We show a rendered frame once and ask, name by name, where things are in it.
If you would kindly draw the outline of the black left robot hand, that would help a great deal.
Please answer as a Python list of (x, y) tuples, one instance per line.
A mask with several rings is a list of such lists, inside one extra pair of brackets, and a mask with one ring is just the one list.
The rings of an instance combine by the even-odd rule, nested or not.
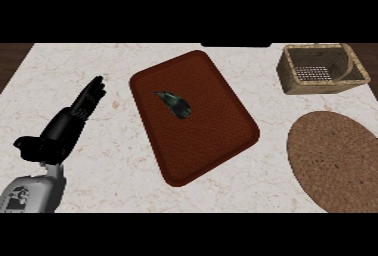
[(66, 107), (51, 120), (39, 137), (23, 136), (14, 146), (21, 158), (30, 162), (61, 164), (76, 147), (86, 121), (107, 94), (104, 77), (97, 76), (85, 87), (70, 107)]

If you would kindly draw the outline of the dark green pear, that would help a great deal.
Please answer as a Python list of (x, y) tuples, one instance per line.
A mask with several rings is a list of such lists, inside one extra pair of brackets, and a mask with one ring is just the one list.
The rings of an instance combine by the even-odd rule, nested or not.
[(193, 113), (193, 109), (187, 100), (168, 91), (157, 92), (157, 96), (162, 98), (175, 116), (179, 119), (187, 119)]

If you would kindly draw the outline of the red-brown rectangular placemat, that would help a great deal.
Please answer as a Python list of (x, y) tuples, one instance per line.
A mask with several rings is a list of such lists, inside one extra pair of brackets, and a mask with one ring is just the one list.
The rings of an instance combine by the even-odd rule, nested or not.
[[(259, 126), (200, 50), (138, 72), (131, 90), (165, 180), (184, 186), (258, 143)], [(190, 103), (187, 119), (175, 116), (162, 91)]]

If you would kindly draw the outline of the tan wicker basket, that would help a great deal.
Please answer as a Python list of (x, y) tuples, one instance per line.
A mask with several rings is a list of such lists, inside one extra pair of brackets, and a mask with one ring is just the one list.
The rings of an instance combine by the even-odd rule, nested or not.
[(346, 43), (287, 45), (277, 72), (289, 95), (337, 94), (371, 82), (355, 50)]

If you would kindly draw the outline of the brown round cork mat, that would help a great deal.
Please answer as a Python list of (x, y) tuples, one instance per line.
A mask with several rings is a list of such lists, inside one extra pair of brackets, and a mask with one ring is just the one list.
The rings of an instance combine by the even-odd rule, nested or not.
[(333, 213), (378, 213), (378, 138), (348, 116), (315, 111), (295, 122), (289, 160), (300, 186)]

